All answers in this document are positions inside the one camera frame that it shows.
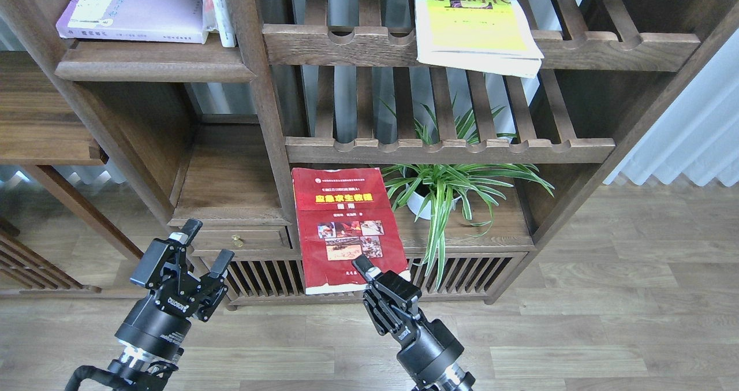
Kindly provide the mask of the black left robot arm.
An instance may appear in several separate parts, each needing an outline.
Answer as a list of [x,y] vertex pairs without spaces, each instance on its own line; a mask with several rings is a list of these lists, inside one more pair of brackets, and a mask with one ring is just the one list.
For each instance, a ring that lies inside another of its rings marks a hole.
[[191,218],[168,239],[154,239],[132,273],[131,281],[150,291],[140,299],[115,333],[124,351],[108,370],[78,367],[66,384],[77,390],[92,379],[114,390],[162,390],[183,354],[181,343],[190,317],[206,322],[222,301],[227,266],[233,252],[222,250],[200,278],[188,271],[186,249],[203,223]]

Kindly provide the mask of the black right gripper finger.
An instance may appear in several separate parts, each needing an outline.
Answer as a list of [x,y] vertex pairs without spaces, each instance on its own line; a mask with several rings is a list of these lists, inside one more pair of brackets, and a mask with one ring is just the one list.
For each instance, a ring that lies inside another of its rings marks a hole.
[[373,265],[370,259],[364,255],[353,259],[353,266],[369,285],[373,285],[378,276],[381,275],[381,269]]

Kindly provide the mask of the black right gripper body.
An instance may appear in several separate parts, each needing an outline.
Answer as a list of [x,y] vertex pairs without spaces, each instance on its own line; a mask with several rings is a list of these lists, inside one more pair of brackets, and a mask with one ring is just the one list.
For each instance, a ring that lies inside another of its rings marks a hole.
[[415,383],[464,383],[457,363],[464,351],[441,320],[429,322],[418,307],[420,289],[393,271],[381,273],[364,292],[364,306],[378,333],[401,346],[396,358]]

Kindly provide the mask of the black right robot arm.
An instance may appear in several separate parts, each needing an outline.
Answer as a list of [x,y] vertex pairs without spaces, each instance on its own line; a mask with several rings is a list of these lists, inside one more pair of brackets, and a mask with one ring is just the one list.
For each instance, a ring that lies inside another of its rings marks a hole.
[[418,307],[422,291],[400,275],[382,272],[366,256],[353,266],[367,281],[364,306],[377,332],[390,333],[401,346],[397,359],[415,382],[415,390],[471,390],[475,378],[457,363],[464,346],[435,319],[429,322]]

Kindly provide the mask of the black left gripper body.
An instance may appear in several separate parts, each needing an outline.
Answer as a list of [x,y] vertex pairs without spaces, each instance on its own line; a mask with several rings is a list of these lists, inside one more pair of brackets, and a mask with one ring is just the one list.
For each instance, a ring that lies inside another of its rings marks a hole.
[[114,334],[121,343],[172,360],[195,316],[206,322],[229,288],[225,277],[196,278],[188,272],[186,249],[179,238],[153,239],[131,276],[150,291],[136,302]]

